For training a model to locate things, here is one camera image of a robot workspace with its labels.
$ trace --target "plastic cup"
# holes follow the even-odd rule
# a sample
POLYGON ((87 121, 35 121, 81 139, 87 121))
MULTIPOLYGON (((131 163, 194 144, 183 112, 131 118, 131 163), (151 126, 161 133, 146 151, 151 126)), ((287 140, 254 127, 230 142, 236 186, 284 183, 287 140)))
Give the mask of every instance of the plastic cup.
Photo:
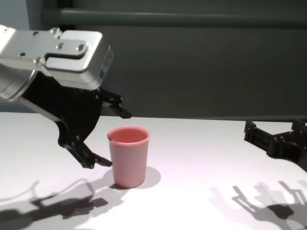
POLYGON ((137 126, 115 128, 107 134, 117 186, 134 188, 145 181, 149 137, 146 129, 137 126))

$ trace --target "gray wall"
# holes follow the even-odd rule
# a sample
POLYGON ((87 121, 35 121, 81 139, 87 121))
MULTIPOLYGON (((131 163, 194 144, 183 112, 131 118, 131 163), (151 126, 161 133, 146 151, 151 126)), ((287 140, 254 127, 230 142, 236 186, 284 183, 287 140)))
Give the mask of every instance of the gray wall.
MULTIPOLYGON (((75 0, 75 7, 131 12, 301 11, 292 1, 75 0), (243 3, 250 5, 243 9, 243 3), (266 4, 263 7, 255 2, 266 4)), ((307 30, 97 27, 116 59, 104 87, 135 116, 307 115, 307 30)))

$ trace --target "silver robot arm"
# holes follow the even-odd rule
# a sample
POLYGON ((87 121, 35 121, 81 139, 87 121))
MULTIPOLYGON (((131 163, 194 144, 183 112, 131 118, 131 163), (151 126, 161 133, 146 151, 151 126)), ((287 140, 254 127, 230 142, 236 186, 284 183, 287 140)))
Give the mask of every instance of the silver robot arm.
POLYGON ((122 96, 101 88, 113 57, 100 32, 27 31, 0 25, 0 97, 18 100, 54 121, 59 145, 82 167, 111 166, 84 140, 102 105, 122 118, 131 117, 122 107, 122 96))

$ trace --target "screw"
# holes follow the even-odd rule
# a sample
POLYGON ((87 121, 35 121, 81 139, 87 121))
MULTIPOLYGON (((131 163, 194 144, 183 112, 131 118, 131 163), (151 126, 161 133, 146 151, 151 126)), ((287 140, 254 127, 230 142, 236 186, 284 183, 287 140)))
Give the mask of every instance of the screw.
POLYGON ((57 49, 62 49, 63 46, 64 46, 64 43, 60 43, 60 44, 57 45, 57 49))
POLYGON ((50 32, 51 32, 53 35, 56 34, 57 31, 59 31, 59 28, 52 28, 52 29, 50 30, 50 32))
POLYGON ((77 47, 77 50, 78 51, 82 51, 84 49, 84 45, 83 44, 81 44, 81 45, 79 45, 78 47, 77 47))
POLYGON ((34 63, 35 64, 39 64, 41 62, 42 58, 41 57, 37 57, 35 60, 34 60, 34 63))

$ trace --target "white table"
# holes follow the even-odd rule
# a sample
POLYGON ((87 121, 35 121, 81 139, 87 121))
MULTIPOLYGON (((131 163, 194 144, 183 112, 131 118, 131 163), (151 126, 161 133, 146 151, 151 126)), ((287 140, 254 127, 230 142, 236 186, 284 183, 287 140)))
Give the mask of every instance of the white table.
MULTIPOLYGON (((53 122, 0 113, 0 230, 304 229, 307 173, 245 142, 244 124, 101 117, 85 143, 108 159, 110 129, 137 125, 152 134, 145 183, 120 190, 110 168, 83 169, 58 146, 53 122)), ((257 125, 274 133, 291 127, 257 125)))

